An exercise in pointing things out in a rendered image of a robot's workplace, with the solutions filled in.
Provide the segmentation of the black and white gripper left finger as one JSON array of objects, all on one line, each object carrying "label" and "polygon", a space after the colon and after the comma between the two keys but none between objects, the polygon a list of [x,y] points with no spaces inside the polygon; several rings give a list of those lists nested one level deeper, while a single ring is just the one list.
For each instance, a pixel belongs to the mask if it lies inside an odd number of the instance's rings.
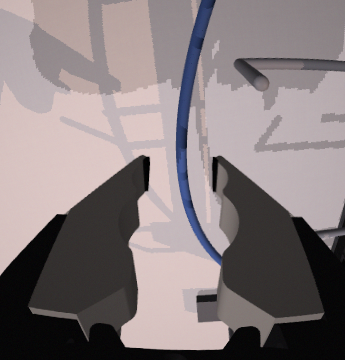
[{"label": "black and white gripper left finger", "polygon": [[[149,190],[140,155],[65,214],[57,214],[0,275],[0,360],[64,343],[89,343],[89,329],[121,328],[137,313],[129,240],[138,200]],[[118,330],[119,329],[119,330]]]}]

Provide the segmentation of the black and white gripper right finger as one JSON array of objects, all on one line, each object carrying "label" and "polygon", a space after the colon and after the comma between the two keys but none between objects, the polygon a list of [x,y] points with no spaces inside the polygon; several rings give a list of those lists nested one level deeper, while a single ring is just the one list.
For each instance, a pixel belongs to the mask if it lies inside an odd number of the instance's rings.
[{"label": "black and white gripper right finger", "polygon": [[258,328],[261,347],[345,360],[345,266],[302,217],[220,155],[212,157],[212,192],[222,198],[219,227],[230,243],[219,319],[234,333]]}]

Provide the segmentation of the blue network cable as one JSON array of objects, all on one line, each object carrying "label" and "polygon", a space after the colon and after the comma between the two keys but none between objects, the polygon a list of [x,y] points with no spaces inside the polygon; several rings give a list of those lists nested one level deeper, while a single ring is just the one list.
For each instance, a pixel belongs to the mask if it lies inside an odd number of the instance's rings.
[{"label": "blue network cable", "polygon": [[215,1],[201,0],[189,43],[177,113],[176,164],[180,194],[189,223],[203,248],[221,266],[222,256],[207,239],[196,216],[190,194],[187,171],[187,133],[190,104],[197,66]]}]

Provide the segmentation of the black metal rack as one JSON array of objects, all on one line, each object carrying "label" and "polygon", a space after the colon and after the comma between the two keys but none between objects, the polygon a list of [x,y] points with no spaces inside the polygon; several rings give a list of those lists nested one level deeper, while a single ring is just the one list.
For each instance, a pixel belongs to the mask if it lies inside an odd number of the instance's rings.
[{"label": "black metal rack", "polygon": [[[258,70],[283,69],[345,72],[345,61],[299,58],[239,58],[234,61],[234,67],[256,90],[265,91],[269,87],[269,80]],[[331,251],[345,266],[345,203],[338,228],[315,232],[321,239],[335,237]],[[216,310],[217,294],[196,295],[196,303],[198,323],[221,321]]]}]

